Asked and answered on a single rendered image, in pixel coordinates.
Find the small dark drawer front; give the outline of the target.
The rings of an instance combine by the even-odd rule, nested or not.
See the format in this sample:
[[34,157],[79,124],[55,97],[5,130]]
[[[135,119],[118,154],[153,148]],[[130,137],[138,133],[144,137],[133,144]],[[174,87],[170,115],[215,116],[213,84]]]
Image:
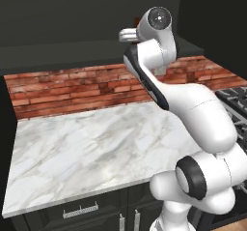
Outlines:
[[155,198],[151,194],[150,183],[143,183],[128,188],[128,205],[140,205],[153,202]]

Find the wide dark drawer front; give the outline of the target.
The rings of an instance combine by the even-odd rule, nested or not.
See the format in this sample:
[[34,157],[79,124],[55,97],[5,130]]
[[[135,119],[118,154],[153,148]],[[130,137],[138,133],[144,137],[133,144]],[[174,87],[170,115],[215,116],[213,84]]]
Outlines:
[[[97,211],[84,214],[77,217],[63,219],[63,210],[72,212],[82,208],[90,207],[98,204]],[[118,189],[109,191],[99,195],[74,200],[53,207],[47,207],[32,213],[25,214],[25,220],[30,231],[51,231],[57,228],[69,227],[73,224],[78,224],[83,221],[90,221],[98,217],[105,217],[110,214],[118,213],[121,208],[124,208],[127,203],[127,190]]]

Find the dark cabinet door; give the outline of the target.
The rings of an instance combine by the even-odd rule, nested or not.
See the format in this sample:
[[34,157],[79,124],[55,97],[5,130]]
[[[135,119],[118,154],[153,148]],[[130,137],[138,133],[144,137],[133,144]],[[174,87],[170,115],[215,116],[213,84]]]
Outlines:
[[141,213],[139,231],[150,231],[152,223],[161,213],[162,206],[163,202],[161,201],[129,206],[126,216],[126,231],[134,231],[135,210]]
[[119,231],[120,214],[65,228],[63,231]]

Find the black gas range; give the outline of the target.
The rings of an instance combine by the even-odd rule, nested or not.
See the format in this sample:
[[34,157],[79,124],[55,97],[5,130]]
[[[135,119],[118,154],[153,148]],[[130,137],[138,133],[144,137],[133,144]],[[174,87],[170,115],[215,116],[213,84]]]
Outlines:
[[[215,94],[230,114],[237,130],[237,143],[247,154],[247,87],[218,90]],[[212,224],[226,225],[247,215],[247,180],[233,189],[236,195],[233,209],[228,214],[215,216]]]

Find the dark range hood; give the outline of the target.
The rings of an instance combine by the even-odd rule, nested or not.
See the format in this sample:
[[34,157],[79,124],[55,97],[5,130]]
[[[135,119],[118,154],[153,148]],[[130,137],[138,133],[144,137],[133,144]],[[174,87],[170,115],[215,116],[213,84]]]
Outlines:
[[178,33],[247,80],[247,0],[180,0]]

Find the dark upper cabinet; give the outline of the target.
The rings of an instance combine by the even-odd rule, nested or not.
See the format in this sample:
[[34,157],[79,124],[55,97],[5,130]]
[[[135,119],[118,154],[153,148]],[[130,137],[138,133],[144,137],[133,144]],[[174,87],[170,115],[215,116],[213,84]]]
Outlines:
[[115,62],[119,31],[153,6],[178,19],[180,0],[0,0],[0,75]]

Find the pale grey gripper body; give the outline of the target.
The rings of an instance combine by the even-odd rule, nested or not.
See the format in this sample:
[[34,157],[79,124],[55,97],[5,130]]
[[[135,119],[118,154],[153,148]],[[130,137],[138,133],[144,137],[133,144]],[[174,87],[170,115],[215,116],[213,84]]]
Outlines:
[[121,43],[137,43],[139,41],[137,30],[135,28],[124,28],[119,33]]

